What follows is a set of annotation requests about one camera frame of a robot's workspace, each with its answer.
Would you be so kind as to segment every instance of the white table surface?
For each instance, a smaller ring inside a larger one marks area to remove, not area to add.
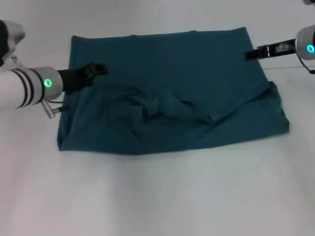
[[[274,69],[288,135],[145,156],[59,152],[41,106],[0,116],[2,236],[313,236],[315,77]]]

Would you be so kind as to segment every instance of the folded garment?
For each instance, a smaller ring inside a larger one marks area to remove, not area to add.
[[[104,63],[109,76],[66,94],[60,150],[146,154],[213,148],[288,132],[273,82],[246,28],[86,39],[74,36],[70,68]]]

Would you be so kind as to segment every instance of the white background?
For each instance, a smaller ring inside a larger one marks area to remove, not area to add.
[[[25,26],[28,66],[68,66],[70,38],[248,28],[254,46],[315,24],[302,0],[2,0]],[[264,68],[299,66],[294,55]],[[289,135],[138,157],[59,152],[59,117],[40,105],[0,114],[1,236],[313,236],[315,77],[266,70]]]

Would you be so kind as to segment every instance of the teal cloth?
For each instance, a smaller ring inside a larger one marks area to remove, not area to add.
[[[213,148],[288,132],[273,82],[246,28],[86,39],[74,36],[70,68],[105,63],[109,76],[66,94],[61,151],[146,154]]]

